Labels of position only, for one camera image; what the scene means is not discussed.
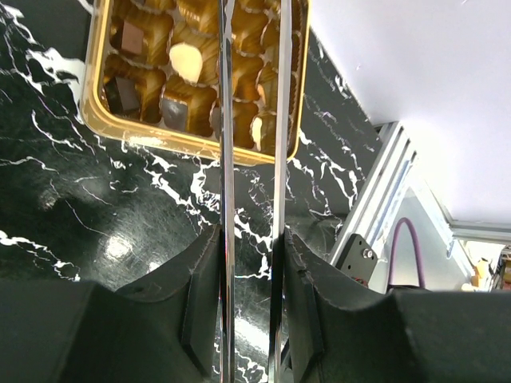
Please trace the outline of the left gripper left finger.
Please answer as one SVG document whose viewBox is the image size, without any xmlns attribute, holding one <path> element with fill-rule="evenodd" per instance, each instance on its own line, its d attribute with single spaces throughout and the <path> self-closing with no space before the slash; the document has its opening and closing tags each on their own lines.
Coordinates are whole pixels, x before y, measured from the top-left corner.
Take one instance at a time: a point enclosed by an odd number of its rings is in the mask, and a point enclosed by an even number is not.
<svg viewBox="0 0 511 383">
<path fill-rule="evenodd" d="M 220 229 L 119 290 L 1 283 L 4 382 L 206 382 L 212 374 Z"/>
</svg>

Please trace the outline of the gold chocolate box tray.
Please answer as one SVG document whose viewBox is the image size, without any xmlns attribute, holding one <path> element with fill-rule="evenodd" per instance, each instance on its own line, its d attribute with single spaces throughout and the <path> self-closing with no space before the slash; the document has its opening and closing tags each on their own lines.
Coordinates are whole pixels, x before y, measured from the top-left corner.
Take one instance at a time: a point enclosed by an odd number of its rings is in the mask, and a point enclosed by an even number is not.
<svg viewBox="0 0 511 383">
<path fill-rule="evenodd" d="M 130 144 L 220 157 L 219 4 L 96 1 L 81 117 Z M 275 160 L 277 1 L 237 1 L 232 15 L 234 161 Z"/>
</svg>

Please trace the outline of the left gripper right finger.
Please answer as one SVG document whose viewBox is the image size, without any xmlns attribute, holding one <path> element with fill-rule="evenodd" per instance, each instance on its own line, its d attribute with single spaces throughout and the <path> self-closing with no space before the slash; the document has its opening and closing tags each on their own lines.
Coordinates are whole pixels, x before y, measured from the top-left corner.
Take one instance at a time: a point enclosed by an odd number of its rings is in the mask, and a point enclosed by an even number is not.
<svg viewBox="0 0 511 383">
<path fill-rule="evenodd" d="M 290 231 L 284 262 L 295 381 L 509 381 L 509 292 L 380 294 Z"/>
</svg>

